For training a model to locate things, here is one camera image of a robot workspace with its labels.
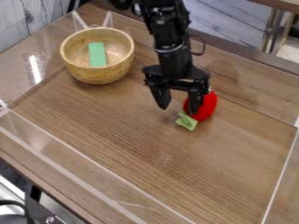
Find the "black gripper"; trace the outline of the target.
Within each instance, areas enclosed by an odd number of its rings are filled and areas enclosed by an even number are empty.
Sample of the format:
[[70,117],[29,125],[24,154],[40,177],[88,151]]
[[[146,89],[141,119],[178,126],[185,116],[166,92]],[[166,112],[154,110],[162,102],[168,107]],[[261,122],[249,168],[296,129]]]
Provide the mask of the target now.
[[142,68],[144,83],[150,89],[154,102],[160,109],[166,109],[172,100],[170,90],[188,92],[188,110],[193,115],[198,112],[202,96],[209,92],[209,73],[194,66],[189,66],[177,75],[165,74],[160,66]]

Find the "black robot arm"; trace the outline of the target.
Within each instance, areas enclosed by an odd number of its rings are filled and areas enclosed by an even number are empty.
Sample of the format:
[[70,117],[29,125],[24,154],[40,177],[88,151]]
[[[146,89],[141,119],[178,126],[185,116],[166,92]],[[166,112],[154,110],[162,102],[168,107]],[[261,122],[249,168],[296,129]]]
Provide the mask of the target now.
[[188,26],[189,12],[182,0],[138,0],[149,34],[153,36],[153,50],[158,64],[142,68],[144,84],[149,87],[154,102],[166,109],[172,96],[170,90],[188,93],[188,112],[196,114],[202,97],[209,92],[209,73],[192,64],[192,52]]

